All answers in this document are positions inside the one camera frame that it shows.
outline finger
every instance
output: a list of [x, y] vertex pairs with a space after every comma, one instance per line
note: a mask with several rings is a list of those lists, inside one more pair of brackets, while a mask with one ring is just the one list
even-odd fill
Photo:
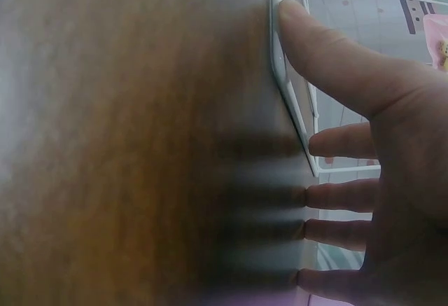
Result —
[[383, 111], [426, 79], [403, 78], [419, 65], [392, 59], [324, 27], [296, 1], [279, 6], [281, 42], [297, 72], [367, 118]]
[[365, 251], [370, 232], [369, 221], [322, 221], [305, 223], [305, 238], [353, 251]]
[[309, 141], [309, 151], [320, 157], [376, 159], [369, 123], [351, 124], [324, 130]]
[[378, 179], [361, 179], [346, 183], [326, 183], [311, 186], [305, 194], [305, 204], [310, 208], [349, 210], [371, 213], [378, 193]]
[[306, 292], [322, 298], [351, 302], [359, 285], [357, 270], [300, 270], [297, 284]]

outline white wire rack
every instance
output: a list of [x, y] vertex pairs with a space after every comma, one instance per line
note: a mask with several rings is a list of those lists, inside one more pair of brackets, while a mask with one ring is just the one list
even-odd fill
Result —
[[[282, 0], [271, 0], [271, 59], [274, 75], [278, 83], [279, 89], [282, 93], [283, 99], [288, 107], [288, 110], [293, 119], [298, 136], [302, 141], [305, 152], [307, 154], [311, 170], [314, 176], [319, 176], [323, 173], [338, 173], [338, 172], [360, 172], [378, 170], [381, 167], [379, 165], [367, 165], [356, 167], [340, 167], [340, 168], [322, 168], [319, 165], [319, 157], [314, 157], [309, 153], [309, 137], [319, 132], [319, 113], [318, 113], [318, 97], [317, 89], [307, 83], [307, 92], [311, 104], [311, 112], [313, 115], [313, 132], [308, 132], [305, 126], [304, 118], [300, 110], [298, 99], [296, 97], [291, 79], [288, 77], [286, 68], [286, 57], [281, 47], [279, 40], [279, 29], [277, 24], [277, 6]], [[436, 0], [408, 0], [408, 1], [421, 1], [428, 4], [448, 6], [448, 3]], [[310, 13], [309, 0], [301, 0], [301, 3], [305, 9]]]

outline wood grain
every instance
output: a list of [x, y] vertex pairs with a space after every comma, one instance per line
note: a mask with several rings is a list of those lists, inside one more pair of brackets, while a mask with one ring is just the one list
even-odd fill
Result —
[[0, 305], [289, 305], [267, 2], [0, 0]]

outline pink object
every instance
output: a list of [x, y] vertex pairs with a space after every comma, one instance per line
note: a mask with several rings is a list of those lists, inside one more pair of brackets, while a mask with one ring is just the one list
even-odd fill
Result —
[[427, 14], [423, 26], [433, 67], [448, 73], [448, 15]]
[[346, 302], [341, 301], [324, 299], [313, 295], [311, 297], [311, 300], [309, 301], [309, 306], [351, 306], [351, 304], [347, 304]]

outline hand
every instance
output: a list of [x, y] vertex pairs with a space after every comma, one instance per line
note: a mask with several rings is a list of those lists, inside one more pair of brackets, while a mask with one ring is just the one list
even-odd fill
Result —
[[316, 134], [311, 153], [378, 158], [382, 170], [379, 179], [307, 190], [309, 207], [370, 211], [373, 219], [308, 221], [307, 239], [365, 250], [365, 260], [359, 271], [301, 270], [298, 284], [357, 306], [446, 305], [448, 75], [372, 52], [294, 1], [280, 4], [279, 19], [297, 72], [370, 121]]

